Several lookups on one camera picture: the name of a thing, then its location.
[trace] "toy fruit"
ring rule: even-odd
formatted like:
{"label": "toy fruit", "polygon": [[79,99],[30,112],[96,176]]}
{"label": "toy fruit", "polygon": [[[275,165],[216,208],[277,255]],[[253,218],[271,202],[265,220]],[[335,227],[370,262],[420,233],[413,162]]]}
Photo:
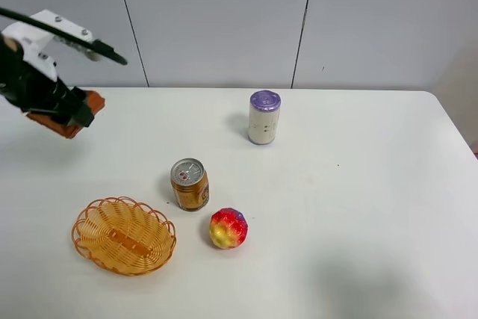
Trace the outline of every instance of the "toy fruit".
{"label": "toy fruit", "polygon": [[239,247],[246,239],[247,222],[239,211],[223,208],[211,217],[209,236],[213,243],[228,250]]}

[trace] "woven basket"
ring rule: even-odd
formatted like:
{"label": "woven basket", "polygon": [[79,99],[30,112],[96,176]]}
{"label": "woven basket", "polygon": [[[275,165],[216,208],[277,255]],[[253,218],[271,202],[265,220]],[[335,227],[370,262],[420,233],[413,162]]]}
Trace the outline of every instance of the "woven basket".
{"label": "woven basket", "polygon": [[72,228],[75,248],[101,268],[139,276],[161,268],[173,254],[176,229],[159,211],[128,197],[91,202]]}

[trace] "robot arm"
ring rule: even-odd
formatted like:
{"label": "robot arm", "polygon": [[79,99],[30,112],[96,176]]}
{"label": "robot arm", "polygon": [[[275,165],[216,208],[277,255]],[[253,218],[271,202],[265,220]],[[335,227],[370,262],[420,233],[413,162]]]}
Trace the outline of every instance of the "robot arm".
{"label": "robot arm", "polygon": [[[55,39],[93,61],[100,59],[99,53],[121,64],[126,61],[110,46],[94,40],[87,29],[49,10],[34,14],[29,22],[35,26],[16,22],[1,33],[0,94],[31,119],[71,138],[91,124],[104,100],[94,92],[69,89],[58,77],[55,61],[42,52],[43,48]],[[96,104],[89,99],[94,94]]]}

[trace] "white wall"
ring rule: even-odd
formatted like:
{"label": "white wall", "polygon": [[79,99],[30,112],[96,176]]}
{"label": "white wall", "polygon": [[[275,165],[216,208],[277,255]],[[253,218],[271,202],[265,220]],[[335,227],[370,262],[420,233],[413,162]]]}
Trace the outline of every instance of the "white wall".
{"label": "white wall", "polygon": [[[123,0],[0,0],[0,6],[31,15],[43,9],[59,13],[93,32],[128,59],[128,66],[104,59],[94,63],[75,50],[52,43],[46,52],[58,62],[59,76],[67,84],[146,86],[143,68]],[[12,21],[0,18],[3,29]]]}
{"label": "white wall", "polygon": [[294,87],[429,90],[477,38],[478,0],[309,0]]}
{"label": "white wall", "polygon": [[291,86],[305,0],[126,1],[152,86]]}

